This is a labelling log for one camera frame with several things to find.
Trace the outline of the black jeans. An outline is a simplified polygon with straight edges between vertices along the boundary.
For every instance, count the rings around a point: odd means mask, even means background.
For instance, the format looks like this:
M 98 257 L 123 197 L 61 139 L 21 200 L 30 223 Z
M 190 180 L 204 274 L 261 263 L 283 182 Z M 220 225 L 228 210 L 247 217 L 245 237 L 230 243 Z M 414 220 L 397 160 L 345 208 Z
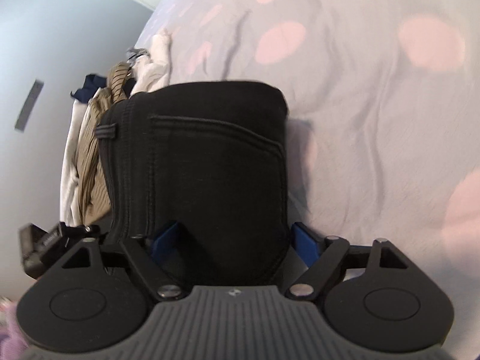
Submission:
M 278 88 L 192 82 L 111 106 L 95 134 L 112 206 L 110 242 L 181 225 L 200 285 L 270 285 L 293 241 L 287 115 Z

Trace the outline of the brown striped garment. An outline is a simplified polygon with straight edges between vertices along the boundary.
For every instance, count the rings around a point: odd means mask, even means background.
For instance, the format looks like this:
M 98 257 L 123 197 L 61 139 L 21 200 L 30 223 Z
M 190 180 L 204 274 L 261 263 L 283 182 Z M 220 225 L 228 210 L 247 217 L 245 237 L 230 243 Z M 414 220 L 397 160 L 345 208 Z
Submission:
M 71 205 L 74 225 L 92 224 L 111 208 L 95 129 L 113 104 L 127 98 L 124 85 L 129 73 L 128 63 L 115 65 L 107 75 L 106 87 L 98 89 L 89 100 L 76 148 L 78 184 Z

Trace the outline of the white knitted garment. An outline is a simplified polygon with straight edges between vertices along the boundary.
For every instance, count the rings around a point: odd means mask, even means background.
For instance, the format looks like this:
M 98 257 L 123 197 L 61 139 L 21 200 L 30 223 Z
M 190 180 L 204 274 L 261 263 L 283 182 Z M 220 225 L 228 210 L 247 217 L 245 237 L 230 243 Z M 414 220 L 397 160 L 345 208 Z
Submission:
M 136 83 L 130 93 L 152 93 L 169 85 L 171 73 L 171 34 L 161 29 L 151 38 L 145 55 L 139 56 L 133 66 Z

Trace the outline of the cream white garment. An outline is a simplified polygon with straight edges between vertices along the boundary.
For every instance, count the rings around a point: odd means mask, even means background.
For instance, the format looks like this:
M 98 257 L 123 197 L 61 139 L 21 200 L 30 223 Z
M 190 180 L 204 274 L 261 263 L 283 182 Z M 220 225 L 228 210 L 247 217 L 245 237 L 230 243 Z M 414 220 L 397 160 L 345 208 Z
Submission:
M 79 210 L 79 174 L 77 169 L 78 141 L 89 119 L 90 103 L 98 99 L 98 89 L 87 103 L 75 100 L 64 149 L 62 173 L 60 179 L 59 220 L 68 226 L 92 225 L 95 220 L 84 218 Z

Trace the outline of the dark navy garment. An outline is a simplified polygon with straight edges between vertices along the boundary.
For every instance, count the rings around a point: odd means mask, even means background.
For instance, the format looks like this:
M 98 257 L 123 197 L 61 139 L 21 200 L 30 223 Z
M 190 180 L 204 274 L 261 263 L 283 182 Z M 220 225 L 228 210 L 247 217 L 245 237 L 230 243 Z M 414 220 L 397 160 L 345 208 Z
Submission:
M 106 77 L 98 76 L 96 74 L 89 74 L 85 77 L 83 86 L 78 88 L 75 92 L 71 92 L 70 96 L 80 103 L 87 104 L 89 100 L 96 94 L 98 89 L 105 88 L 106 86 Z

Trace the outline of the grey duvet with pink dots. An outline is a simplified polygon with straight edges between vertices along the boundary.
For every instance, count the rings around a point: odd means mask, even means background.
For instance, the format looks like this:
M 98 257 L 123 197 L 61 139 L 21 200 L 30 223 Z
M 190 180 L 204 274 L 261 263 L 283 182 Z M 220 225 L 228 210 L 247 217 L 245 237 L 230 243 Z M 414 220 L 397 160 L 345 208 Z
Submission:
M 163 0 L 171 81 L 259 80 L 289 107 L 289 217 L 393 241 L 479 355 L 479 0 Z

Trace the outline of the purple fluffy rug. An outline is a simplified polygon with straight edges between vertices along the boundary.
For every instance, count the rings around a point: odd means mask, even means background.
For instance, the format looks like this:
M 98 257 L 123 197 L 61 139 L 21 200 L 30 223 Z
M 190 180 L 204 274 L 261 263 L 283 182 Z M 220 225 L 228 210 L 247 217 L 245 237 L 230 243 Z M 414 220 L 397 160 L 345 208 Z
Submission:
M 1 360 L 17 360 L 28 344 L 18 326 L 16 303 L 1 298 Z

